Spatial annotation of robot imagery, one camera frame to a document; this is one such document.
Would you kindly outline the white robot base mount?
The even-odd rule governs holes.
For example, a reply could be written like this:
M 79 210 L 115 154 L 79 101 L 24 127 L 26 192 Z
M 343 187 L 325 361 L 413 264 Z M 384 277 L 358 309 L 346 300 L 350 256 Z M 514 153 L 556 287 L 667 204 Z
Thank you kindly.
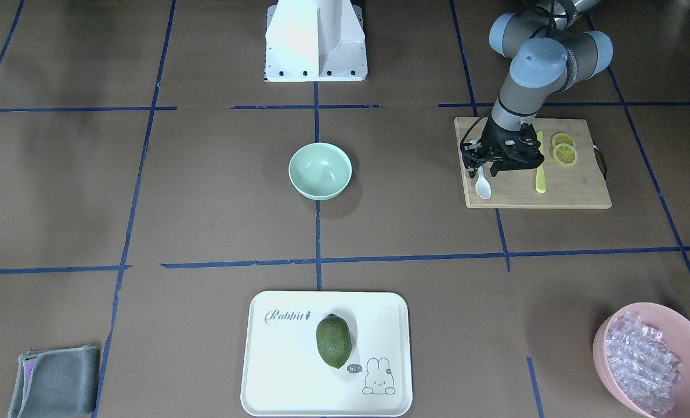
M 367 78 L 363 10 L 351 1 L 278 1 L 267 9 L 265 41 L 268 82 Z

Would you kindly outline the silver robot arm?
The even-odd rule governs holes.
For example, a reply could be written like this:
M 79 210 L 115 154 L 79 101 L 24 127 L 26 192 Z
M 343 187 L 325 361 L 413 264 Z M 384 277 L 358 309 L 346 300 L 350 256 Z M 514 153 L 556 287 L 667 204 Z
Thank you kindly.
M 538 1 L 521 14 L 505 13 L 490 29 L 490 46 L 510 58 L 510 69 L 478 140 L 461 138 L 464 168 L 475 178 L 483 164 L 491 176 L 535 170 L 544 162 L 533 121 L 548 96 L 606 69 L 612 40 L 603 32 L 568 31 L 596 1 Z

